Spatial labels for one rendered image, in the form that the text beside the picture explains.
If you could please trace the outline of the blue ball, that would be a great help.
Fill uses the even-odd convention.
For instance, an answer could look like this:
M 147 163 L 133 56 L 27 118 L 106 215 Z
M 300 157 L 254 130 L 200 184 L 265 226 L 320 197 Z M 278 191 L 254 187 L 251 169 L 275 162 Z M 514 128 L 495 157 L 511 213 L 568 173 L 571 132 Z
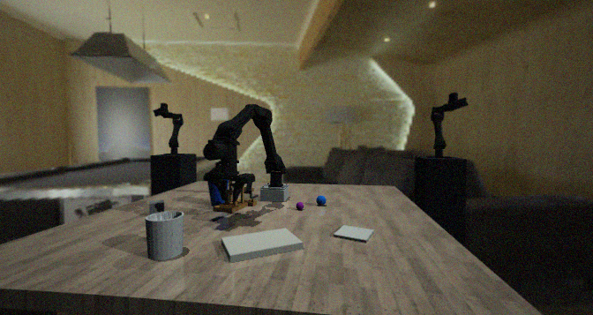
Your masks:
M 317 204 L 320 206 L 323 206 L 326 204 L 326 198 L 324 196 L 318 196 L 316 201 L 317 201 Z

